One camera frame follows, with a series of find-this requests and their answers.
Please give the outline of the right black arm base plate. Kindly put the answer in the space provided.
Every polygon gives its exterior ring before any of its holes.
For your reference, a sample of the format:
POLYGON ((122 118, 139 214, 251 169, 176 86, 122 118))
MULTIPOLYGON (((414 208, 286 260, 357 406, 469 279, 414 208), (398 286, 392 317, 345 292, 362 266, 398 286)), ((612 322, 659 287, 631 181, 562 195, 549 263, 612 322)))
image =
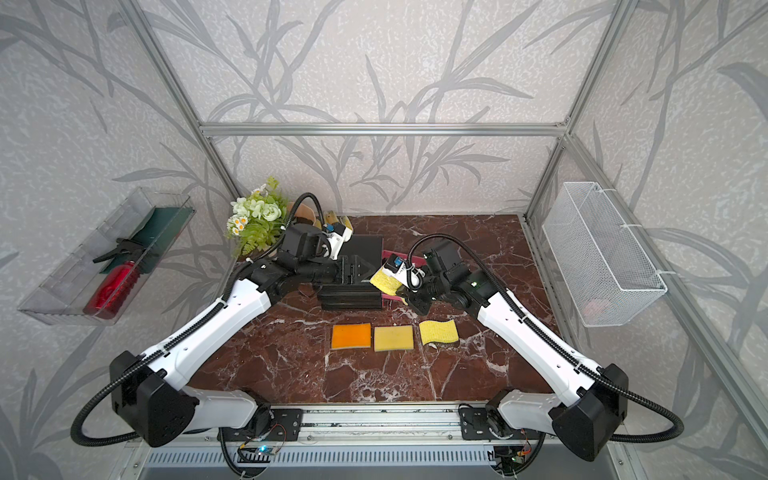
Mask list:
POLYGON ((513 429, 498 413, 485 407, 461 403, 457 407, 461 436, 470 441, 539 440, 541 433, 530 429, 513 429))

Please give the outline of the black drawer cabinet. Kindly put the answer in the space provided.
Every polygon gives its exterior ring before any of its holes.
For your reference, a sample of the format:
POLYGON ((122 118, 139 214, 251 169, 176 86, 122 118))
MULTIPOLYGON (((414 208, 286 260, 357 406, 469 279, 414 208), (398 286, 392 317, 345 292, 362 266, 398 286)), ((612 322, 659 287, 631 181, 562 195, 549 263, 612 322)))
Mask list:
POLYGON ((381 310, 382 293, 371 278, 382 266, 383 239, 380 236, 353 236, 340 251, 340 275, 323 285, 317 298, 325 311, 381 310))

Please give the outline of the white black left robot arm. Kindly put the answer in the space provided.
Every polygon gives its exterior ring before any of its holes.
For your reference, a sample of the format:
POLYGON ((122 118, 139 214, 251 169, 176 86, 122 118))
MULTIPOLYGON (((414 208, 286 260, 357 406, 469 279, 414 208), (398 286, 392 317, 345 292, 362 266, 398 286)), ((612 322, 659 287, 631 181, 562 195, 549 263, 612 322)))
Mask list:
POLYGON ((191 388, 192 377, 242 327, 303 284, 359 296, 382 252, 380 238, 353 237, 340 224, 288 227, 273 253, 245 262, 197 317, 142 354, 125 352, 112 362, 110 375, 120 383, 111 394, 113 410, 151 447, 190 431, 254 427, 265 400, 240 390, 191 388))

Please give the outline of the yellow wavy scrub sponge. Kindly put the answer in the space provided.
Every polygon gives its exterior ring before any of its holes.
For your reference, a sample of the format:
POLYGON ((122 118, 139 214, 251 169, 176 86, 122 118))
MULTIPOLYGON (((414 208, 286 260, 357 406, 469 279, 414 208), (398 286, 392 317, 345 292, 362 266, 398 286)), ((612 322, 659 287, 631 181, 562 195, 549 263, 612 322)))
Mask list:
POLYGON ((427 320, 419 324, 421 343, 453 344, 460 341, 458 329, 454 320, 427 320))

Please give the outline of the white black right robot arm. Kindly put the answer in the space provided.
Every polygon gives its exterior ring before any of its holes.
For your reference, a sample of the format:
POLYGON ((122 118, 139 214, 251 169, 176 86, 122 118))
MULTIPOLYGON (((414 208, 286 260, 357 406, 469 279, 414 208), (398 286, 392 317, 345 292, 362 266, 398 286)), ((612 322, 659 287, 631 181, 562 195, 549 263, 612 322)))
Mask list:
POLYGON ((585 461, 596 459, 627 413, 618 394, 585 373, 596 362, 570 347, 532 315, 499 279, 460 254, 469 248, 448 234, 432 234, 422 268, 405 261, 405 298, 420 315, 434 302, 464 311, 509 344, 549 385, 549 393, 499 392, 486 406, 499 436, 533 430, 556 436, 585 461))

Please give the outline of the orange sponge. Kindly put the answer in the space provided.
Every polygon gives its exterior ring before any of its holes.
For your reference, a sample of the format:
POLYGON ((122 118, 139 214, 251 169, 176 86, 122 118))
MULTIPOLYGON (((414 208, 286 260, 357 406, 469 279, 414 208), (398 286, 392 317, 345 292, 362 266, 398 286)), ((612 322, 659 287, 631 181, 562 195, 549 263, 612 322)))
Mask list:
POLYGON ((347 324, 334 325, 331 336, 332 350, 370 348, 372 340, 371 325, 347 324))

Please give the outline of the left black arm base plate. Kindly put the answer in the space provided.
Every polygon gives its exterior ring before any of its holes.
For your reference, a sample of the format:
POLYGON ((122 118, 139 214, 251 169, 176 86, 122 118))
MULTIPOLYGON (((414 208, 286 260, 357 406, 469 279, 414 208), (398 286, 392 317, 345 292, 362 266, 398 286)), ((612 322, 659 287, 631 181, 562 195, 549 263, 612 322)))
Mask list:
POLYGON ((299 408, 259 410, 245 427, 224 428, 220 434, 225 442, 266 440, 268 442, 295 442, 298 440, 304 411, 299 408))

